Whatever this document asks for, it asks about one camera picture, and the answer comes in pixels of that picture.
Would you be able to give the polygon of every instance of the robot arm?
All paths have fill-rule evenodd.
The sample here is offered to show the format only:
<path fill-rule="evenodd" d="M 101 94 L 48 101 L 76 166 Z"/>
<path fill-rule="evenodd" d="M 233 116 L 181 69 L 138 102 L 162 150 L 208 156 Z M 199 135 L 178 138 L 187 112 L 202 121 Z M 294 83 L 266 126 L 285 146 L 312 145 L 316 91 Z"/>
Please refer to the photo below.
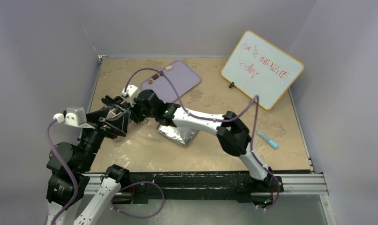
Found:
<path fill-rule="evenodd" d="M 190 116 L 178 104 L 164 103 L 152 90 L 139 92 L 137 87 L 129 85 L 127 91 L 123 91 L 122 95 L 130 99 L 131 118 L 134 122 L 139 123 L 147 117 L 152 117 L 164 126 L 193 128 L 217 136 L 222 149 L 229 155 L 239 157 L 252 178 L 259 181 L 264 181 L 267 178 L 268 173 L 264 168 L 269 169 L 269 167 L 261 160 L 256 151 L 253 151 L 253 154 L 262 165 L 253 158 L 250 149 L 249 129 L 245 124 L 240 119 L 231 122 L 219 122 L 220 120 L 234 118 L 235 113 L 228 111 L 224 115 L 207 114 L 188 110 L 191 114 L 214 119 L 213 121 L 202 120 Z"/>
<path fill-rule="evenodd" d="M 78 145 L 62 142 L 56 146 L 78 183 L 77 198 L 58 218 L 58 225 L 71 225 L 73 222 L 78 225 L 95 224 L 112 197 L 122 187 L 131 184 L 127 169 L 117 165 L 109 167 L 97 194 L 74 220 L 85 187 L 89 182 L 89 178 L 82 173 L 90 170 L 103 139 L 126 136 L 130 121 L 140 123 L 148 117 L 154 118 L 156 122 L 164 126 L 194 128 L 217 136 L 222 149 L 229 155 L 239 157 L 251 176 L 248 183 L 239 185 L 236 192 L 249 192 L 254 189 L 268 192 L 271 187 L 279 185 L 273 181 L 271 173 L 266 171 L 272 172 L 272 169 L 260 159 L 256 151 L 251 151 L 249 129 L 244 123 L 240 119 L 230 122 L 220 121 L 236 117 L 235 113 L 228 111 L 225 114 L 207 114 L 189 110 L 191 114 L 212 118 L 212 120 L 202 120 L 190 116 L 178 104 L 164 103 L 152 90 L 139 91 L 137 87 L 130 85 L 126 92 L 122 92 L 122 95 L 130 98 L 129 103 L 124 102 L 121 97 L 111 99 L 106 96 L 102 99 L 105 106 L 98 111 L 85 114 L 82 108 L 69 108 L 64 112 L 65 124 L 82 128 L 82 135 L 78 139 L 80 141 Z M 107 118 L 110 111 L 113 111 L 115 116 Z M 53 172 L 47 191 L 49 202 L 47 224 L 51 224 L 54 215 L 71 198 L 73 185 L 52 153 L 50 153 L 47 168 Z"/>

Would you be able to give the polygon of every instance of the whiteboard frame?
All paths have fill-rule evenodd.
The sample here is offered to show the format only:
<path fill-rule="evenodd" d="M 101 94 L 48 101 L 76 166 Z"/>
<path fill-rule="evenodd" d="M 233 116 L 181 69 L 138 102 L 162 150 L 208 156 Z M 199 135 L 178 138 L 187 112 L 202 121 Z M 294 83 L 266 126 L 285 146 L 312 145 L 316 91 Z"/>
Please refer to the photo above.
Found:
<path fill-rule="evenodd" d="M 224 67 L 223 67 L 222 70 L 221 70 L 221 75 L 222 75 L 227 81 L 229 81 L 229 83 L 232 83 L 232 81 L 229 80 L 229 79 L 223 74 L 223 71 L 224 71 L 224 69 L 225 69 L 227 63 L 229 62 L 230 58 L 232 57 L 233 53 L 236 51 L 237 47 L 238 47 L 239 44 L 242 42 L 244 36 L 245 36 L 248 32 L 254 34 L 254 35 L 257 36 L 257 37 L 259 37 L 261 40 L 263 40 L 263 41 L 265 41 L 266 43 L 272 45 L 272 46 L 275 47 L 277 50 L 281 51 L 282 53 L 284 53 L 285 55 L 287 55 L 288 57 L 294 59 L 295 61 L 299 62 L 299 63 L 302 65 L 302 70 L 301 70 L 301 71 L 298 73 L 298 75 L 293 79 L 293 81 L 287 86 L 287 88 L 284 90 L 284 92 L 282 92 L 282 94 L 277 98 L 277 100 L 273 103 L 273 105 L 272 105 L 270 108 L 265 108 L 262 104 L 259 104 L 262 108 L 264 108 L 264 109 L 266 109 L 266 110 L 270 110 L 270 109 L 272 109 L 272 108 L 274 107 L 274 105 L 278 102 L 278 100 L 284 95 L 284 93 L 290 88 L 290 86 L 294 83 L 294 81 L 298 78 L 298 76 L 303 72 L 303 70 L 305 69 L 305 66 L 303 65 L 302 62 L 300 62 L 300 61 L 297 60 L 296 58 L 292 57 L 292 56 L 289 55 L 287 52 L 285 52 L 285 51 L 279 49 L 279 48 L 276 47 L 274 44 L 272 44 L 272 43 L 270 43 L 269 41 L 263 39 L 263 38 L 262 38 L 261 36 L 259 36 L 258 34 L 252 32 L 252 31 L 250 31 L 250 30 L 247 30 L 247 31 L 245 31 L 245 33 L 244 33 L 244 34 L 242 35 L 242 37 L 240 38 L 239 42 L 237 43 L 236 47 L 234 48 L 234 50 L 233 50 L 232 53 L 230 54 L 230 56 L 229 56 L 229 58 L 227 59 L 227 61 L 226 61 L 225 65 L 224 65 Z M 237 87 L 237 89 L 239 89 L 241 92 L 243 92 L 244 94 L 246 94 L 246 95 L 247 95 L 249 98 L 251 98 L 251 99 L 254 97 L 254 96 L 250 96 L 248 93 L 246 93 L 244 90 L 242 90 L 242 89 L 239 88 L 239 87 Z"/>

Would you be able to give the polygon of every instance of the table surface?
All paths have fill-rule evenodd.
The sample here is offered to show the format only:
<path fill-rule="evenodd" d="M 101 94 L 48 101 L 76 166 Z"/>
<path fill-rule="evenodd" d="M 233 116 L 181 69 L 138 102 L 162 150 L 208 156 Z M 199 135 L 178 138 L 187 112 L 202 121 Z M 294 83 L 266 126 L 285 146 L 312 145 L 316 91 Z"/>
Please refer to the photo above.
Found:
<path fill-rule="evenodd" d="M 103 106 L 105 95 L 115 97 L 134 71 L 143 67 L 162 69 L 175 60 L 182 60 L 197 72 L 202 81 L 182 96 L 189 108 L 205 113 L 224 114 L 241 112 L 250 98 L 237 88 L 229 89 L 229 82 L 221 76 L 226 58 L 188 59 L 125 59 L 104 58 L 99 74 L 91 112 Z M 131 84 L 140 83 L 153 75 L 152 71 L 138 73 Z M 241 120 L 252 130 L 255 107 L 251 107 Z M 192 142 L 180 146 L 156 131 L 158 123 L 149 119 L 130 127 L 130 132 L 119 142 L 105 139 L 91 167 L 91 172 L 104 172 L 117 164 L 133 172 L 149 171 L 224 171 L 247 170 L 237 157 L 226 154 L 217 137 L 198 132 Z M 260 157 L 274 170 L 309 170 L 310 165 L 302 141 L 289 93 L 280 98 L 271 110 L 259 107 L 257 128 L 274 140 L 275 150 L 256 135 L 254 146 Z"/>

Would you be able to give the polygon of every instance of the small brown block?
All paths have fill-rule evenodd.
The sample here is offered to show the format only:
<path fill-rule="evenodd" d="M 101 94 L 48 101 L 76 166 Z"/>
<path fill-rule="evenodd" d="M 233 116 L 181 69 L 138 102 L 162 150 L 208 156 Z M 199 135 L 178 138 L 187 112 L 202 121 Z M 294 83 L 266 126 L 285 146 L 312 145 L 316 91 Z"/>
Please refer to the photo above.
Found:
<path fill-rule="evenodd" d="M 155 74 L 155 75 L 152 76 L 153 80 L 156 80 L 158 77 L 159 77 L 158 74 Z"/>

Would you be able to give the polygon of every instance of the silver metal plate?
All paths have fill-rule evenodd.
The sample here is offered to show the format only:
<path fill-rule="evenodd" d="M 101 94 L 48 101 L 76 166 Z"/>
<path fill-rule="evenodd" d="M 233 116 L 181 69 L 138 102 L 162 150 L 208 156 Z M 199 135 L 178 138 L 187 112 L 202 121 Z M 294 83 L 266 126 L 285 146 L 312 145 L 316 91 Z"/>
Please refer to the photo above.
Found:
<path fill-rule="evenodd" d="M 159 124 L 157 132 L 175 143 L 187 146 L 195 137 L 198 130 L 187 127 L 167 127 Z"/>

